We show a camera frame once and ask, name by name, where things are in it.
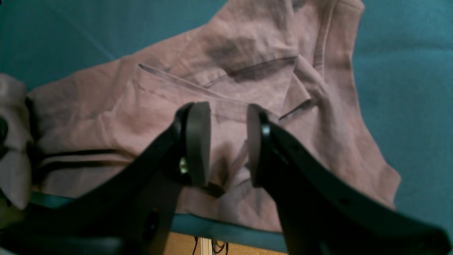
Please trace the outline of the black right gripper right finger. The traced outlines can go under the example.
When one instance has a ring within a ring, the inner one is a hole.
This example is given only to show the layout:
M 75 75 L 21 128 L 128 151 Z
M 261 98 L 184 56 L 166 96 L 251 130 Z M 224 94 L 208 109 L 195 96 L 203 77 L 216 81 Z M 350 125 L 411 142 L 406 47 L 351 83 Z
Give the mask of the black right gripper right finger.
M 326 170 L 264 108 L 247 108 L 252 183 L 276 203 L 290 255 L 446 255 L 447 233 L 354 190 Z

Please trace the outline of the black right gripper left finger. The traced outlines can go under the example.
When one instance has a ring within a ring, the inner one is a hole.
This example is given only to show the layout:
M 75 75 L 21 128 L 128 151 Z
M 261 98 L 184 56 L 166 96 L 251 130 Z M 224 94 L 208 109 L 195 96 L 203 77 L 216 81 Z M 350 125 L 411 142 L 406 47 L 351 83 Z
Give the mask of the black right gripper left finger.
M 188 103 L 121 173 L 88 194 L 8 227 L 13 255 L 161 255 L 179 194 L 208 184 L 209 102 Z

